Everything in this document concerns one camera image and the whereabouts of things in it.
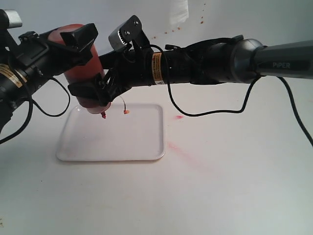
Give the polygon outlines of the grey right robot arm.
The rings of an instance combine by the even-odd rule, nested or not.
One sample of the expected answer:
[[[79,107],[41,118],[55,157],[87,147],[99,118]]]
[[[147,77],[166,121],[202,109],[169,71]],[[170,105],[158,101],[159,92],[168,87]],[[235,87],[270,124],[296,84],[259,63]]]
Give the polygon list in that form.
[[[262,76],[312,79],[313,43],[265,46],[239,35],[186,47],[166,45],[163,51],[154,45],[126,47],[102,55],[100,62],[107,74],[70,84],[68,89],[73,96],[106,105],[133,87],[168,83],[250,84]]]

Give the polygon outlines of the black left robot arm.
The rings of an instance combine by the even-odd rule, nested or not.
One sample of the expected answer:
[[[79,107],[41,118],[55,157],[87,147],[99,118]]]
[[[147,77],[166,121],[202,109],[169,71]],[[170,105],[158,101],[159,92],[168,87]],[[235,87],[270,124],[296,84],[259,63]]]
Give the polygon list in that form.
[[[34,31],[19,37],[17,44],[8,29],[0,30],[0,126],[3,128],[13,112],[29,103],[20,134],[30,122],[37,103],[32,95],[48,80],[74,67],[85,66],[96,58],[95,24],[71,24],[43,34]]]

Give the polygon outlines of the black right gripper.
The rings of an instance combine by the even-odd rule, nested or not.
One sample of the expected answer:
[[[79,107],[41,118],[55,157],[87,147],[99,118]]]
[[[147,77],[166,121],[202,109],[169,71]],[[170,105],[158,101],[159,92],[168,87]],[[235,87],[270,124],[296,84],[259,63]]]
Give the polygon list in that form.
[[[97,74],[67,86],[83,106],[106,106],[133,87],[169,84],[168,58],[157,45],[126,47],[101,55],[99,59],[108,71],[104,77]]]

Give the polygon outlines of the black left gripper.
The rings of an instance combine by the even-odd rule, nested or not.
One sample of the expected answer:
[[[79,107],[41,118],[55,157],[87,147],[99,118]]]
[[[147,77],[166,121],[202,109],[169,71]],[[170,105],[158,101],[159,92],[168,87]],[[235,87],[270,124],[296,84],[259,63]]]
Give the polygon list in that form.
[[[26,32],[19,36],[19,44],[7,32],[7,47],[14,64],[29,78],[52,77],[87,64],[94,56],[97,36],[93,23],[72,24],[41,34]]]

